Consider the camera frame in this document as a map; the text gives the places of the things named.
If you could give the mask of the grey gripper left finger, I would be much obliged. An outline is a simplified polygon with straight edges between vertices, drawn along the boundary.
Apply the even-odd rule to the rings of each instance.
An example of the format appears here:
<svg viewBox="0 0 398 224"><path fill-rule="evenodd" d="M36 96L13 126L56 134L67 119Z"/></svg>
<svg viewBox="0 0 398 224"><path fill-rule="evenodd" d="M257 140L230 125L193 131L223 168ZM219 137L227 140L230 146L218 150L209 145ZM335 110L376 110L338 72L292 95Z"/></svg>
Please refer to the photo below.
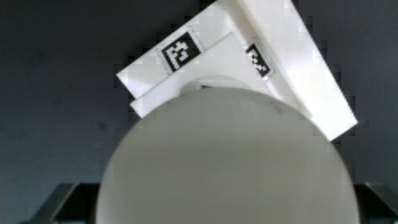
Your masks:
<svg viewBox="0 0 398 224"><path fill-rule="evenodd" d="M61 183L56 185L36 212L22 224L56 224L56 215L74 192L76 186L76 183Z"/></svg>

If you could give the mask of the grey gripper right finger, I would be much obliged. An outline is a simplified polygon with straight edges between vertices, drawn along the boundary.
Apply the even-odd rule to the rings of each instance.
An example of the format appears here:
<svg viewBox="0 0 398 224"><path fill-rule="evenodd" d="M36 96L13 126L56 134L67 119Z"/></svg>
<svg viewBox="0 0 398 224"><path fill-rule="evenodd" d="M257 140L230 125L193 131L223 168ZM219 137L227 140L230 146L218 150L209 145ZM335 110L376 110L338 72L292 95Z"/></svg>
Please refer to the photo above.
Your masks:
<svg viewBox="0 0 398 224"><path fill-rule="evenodd" d="M363 184L363 224L398 224L398 195L385 184Z"/></svg>

